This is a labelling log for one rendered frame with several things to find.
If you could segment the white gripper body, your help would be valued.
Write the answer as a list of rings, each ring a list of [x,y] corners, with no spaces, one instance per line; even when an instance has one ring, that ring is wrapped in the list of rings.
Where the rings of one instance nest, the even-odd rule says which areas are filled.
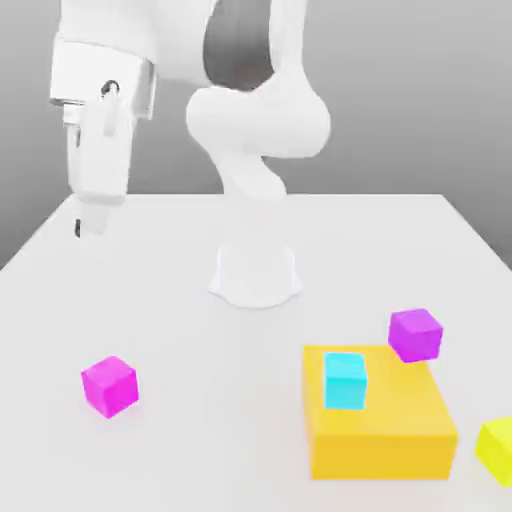
[[[68,182],[92,204],[124,202],[129,181],[135,118],[119,95],[65,108]]]

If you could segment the small purple cube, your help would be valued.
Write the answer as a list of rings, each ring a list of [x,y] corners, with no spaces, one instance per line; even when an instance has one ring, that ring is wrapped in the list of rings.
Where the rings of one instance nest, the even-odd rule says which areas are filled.
[[[388,344],[403,363],[436,359],[442,336],[443,327],[426,309],[391,314]]]

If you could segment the small cyan cube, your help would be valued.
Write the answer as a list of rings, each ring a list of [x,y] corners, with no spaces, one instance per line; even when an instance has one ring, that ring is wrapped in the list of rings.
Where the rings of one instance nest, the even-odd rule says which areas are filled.
[[[360,353],[326,352],[323,357],[324,407],[362,411],[366,404],[368,375]]]

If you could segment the small yellow cube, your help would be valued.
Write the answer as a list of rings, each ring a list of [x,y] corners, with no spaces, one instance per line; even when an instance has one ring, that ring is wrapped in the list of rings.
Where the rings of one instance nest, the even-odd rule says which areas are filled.
[[[512,416],[482,424],[475,455],[502,487],[512,486]]]

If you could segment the large orange box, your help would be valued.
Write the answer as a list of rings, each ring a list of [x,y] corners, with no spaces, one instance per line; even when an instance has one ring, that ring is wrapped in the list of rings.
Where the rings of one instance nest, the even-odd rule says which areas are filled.
[[[362,411],[323,404],[324,355],[364,356],[368,391]],[[449,477],[458,433],[425,362],[406,364],[387,345],[305,346],[302,397],[311,477]]]

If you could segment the small magenta cube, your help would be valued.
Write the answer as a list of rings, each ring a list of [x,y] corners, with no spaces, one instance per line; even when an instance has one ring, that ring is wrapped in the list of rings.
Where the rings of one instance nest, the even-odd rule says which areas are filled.
[[[134,368],[110,356],[81,372],[87,402],[109,419],[139,400]]]

